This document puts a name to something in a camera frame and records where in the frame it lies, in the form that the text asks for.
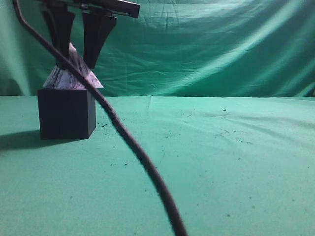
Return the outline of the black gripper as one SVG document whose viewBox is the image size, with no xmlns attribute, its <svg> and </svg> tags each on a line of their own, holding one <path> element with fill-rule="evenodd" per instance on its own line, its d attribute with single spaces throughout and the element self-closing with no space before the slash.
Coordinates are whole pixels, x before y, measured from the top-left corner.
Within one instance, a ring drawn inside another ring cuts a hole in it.
<svg viewBox="0 0 315 236">
<path fill-rule="evenodd" d="M 111 12 L 118 15 L 139 17 L 140 5 L 127 0 L 41 0 L 49 6 L 71 6 L 82 10 Z M 52 45 L 69 59 L 71 29 L 75 14 L 64 9 L 41 11 L 51 37 Z M 84 27 L 83 60 L 94 69 L 101 49 L 116 26 L 117 18 L 96 13 L 82 13 Z"/>
</svg>

